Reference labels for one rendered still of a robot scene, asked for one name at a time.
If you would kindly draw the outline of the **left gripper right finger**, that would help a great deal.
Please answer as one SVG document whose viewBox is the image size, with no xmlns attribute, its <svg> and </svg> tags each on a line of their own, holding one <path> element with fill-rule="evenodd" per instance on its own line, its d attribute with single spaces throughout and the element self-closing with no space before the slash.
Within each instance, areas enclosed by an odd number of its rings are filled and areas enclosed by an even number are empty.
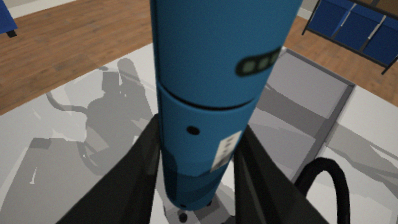
<svg viewBox="0 0 398 224">
<path fill-rule="evenodd" d="M 276 166 L 249 125 L 234 152 L 234 191 L 236 224 L 329 224 Z"/>
</svg>

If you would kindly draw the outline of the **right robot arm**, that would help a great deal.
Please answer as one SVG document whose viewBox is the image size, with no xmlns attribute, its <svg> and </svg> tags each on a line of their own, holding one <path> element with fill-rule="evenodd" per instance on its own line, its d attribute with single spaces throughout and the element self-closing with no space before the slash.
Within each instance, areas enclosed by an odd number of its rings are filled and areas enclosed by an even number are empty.
<svg viewBox="0 0 398 224">
<path fill-rule="evenodd" d="M 229 217 L 223 224 L 236 224 L 235 216 L 233 218 Z"/>
</svg>

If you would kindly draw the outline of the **dark blue electric screwdriver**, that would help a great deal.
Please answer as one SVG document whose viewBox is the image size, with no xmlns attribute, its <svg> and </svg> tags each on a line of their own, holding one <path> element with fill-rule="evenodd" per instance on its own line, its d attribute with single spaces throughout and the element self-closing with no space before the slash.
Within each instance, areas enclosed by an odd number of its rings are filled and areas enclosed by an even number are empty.
<svg viewBox="0 0 398 224">
<path fill-rule="evenodd" d="M 150 0 L 165 191 L 212 200 L 303 0 Z"/>
</svg>

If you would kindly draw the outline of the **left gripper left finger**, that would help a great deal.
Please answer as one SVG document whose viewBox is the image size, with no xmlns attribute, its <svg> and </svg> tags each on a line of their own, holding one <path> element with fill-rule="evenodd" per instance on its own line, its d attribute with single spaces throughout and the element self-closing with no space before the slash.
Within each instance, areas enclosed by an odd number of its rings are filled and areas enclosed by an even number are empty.
<svg viewBox="0 0 398 224">
<path fill-rule="evenodd" d="M 159 132 L 156 113 L 128 153 L 56 224 L 150 224 L 161 152 Z"/>
</svg>

